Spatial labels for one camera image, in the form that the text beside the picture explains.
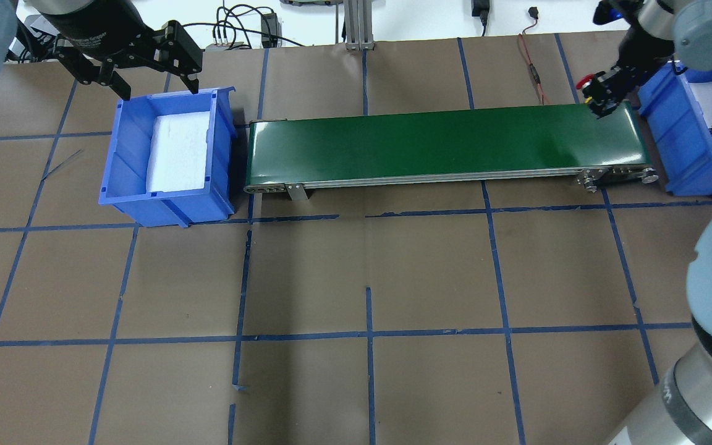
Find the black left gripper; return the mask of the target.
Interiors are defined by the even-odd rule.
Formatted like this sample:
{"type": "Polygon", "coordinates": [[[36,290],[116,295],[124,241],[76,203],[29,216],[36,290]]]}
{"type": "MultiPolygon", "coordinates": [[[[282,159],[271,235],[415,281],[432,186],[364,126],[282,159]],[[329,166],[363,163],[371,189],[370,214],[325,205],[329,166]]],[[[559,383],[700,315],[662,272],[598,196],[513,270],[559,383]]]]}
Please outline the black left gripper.
{"type": "Polygon", "coordinates": [[[131,87],[119,70],[149,67],[180,78],[192,94],[200,91],[197,75],[203,65],[203,51],[176,20],[170,20],[161,30],[133,18],[56,18],[53,25],[59,32],[54,53],[81,84],[104,85],[127,101],[131,87]]]}

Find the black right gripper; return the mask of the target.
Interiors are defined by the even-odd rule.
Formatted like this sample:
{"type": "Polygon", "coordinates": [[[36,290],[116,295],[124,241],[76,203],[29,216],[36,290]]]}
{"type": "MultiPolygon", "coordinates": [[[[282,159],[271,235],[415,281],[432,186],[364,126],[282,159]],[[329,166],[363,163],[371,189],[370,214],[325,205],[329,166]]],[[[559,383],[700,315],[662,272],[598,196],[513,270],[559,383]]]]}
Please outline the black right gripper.
{"type": "Polygon", "coordinates": [[[615,65],[607,73],[612,74],[612,89],[622,103],[633,90],[644,84],[647,70],[641,67],[615,65]]]}

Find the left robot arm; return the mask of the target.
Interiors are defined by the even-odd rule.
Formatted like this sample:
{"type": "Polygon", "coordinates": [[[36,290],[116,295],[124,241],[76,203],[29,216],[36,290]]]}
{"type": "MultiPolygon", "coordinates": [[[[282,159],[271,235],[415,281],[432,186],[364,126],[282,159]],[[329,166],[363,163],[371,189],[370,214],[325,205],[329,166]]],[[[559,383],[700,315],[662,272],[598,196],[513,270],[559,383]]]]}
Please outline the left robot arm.
{"type": "Polygon", "coordinates": [[[22,45],[28,62],[56,59],[77,82],[110,88],[122,100],[131,87],[121,69],[147,67],[181,79],[198,93],[203,51],[180,22],[150,28],[130,1],[32,1],[36,22],[17,17],[16,1],[0,1],[0,71],[22,45]]]}

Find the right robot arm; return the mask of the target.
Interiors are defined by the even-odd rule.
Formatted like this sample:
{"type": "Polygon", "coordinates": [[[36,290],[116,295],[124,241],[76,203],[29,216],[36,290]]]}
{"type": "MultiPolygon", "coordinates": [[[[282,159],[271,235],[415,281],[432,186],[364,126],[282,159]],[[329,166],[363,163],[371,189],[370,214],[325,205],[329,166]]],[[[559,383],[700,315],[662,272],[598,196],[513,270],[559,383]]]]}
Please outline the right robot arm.
{"type": "MultiPolygon", "coordinates": [[[[610,70],[577,84],[599,117],[638,92],[673,195],[712,195],[712,1],[601,1],[593,22],[629,29],[610,70]]],[[[695,246],[685,295],[695,344],[606,439],[712,444],[712,220],[695,246]]]]}

